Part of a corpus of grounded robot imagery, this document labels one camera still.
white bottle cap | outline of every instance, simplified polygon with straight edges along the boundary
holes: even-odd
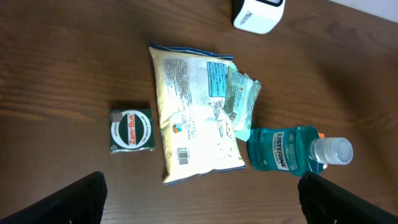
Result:
[[[312,143],[311,156],[322,164],[347,165],[353,160],[354,151],[345,138],[320,138]]]

mouthwash bottle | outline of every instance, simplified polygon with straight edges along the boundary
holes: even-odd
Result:
[[[320,138],[312,126],[252,129],[248,152],[257,170],[279,170],[299,177],[306,171],[322,172],[324,164],[349,164],[354,154],[347,139]]]

wood grain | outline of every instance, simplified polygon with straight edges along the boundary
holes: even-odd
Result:
[[[322,176],[398,215],[398,24],[329,1],[287,1],[267,35],[235,29],[231,1],[0,3],[0,217],[100,170],[103,223],[305,223],[298,178],[255,171],[164,186],[154,152],[109,155],[108,110],[149,102],[149,42],[234,54],[263,86],[255,125],[312,124],[354,159]]]

white and black object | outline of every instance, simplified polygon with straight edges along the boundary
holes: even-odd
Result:
[[[266,34],[282,18],[285,0],[234,0],[234,26],[238,29]]]

green box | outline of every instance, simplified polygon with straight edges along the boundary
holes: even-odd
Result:
[[[152,110],[110,110],[111,153],[154,150]]]

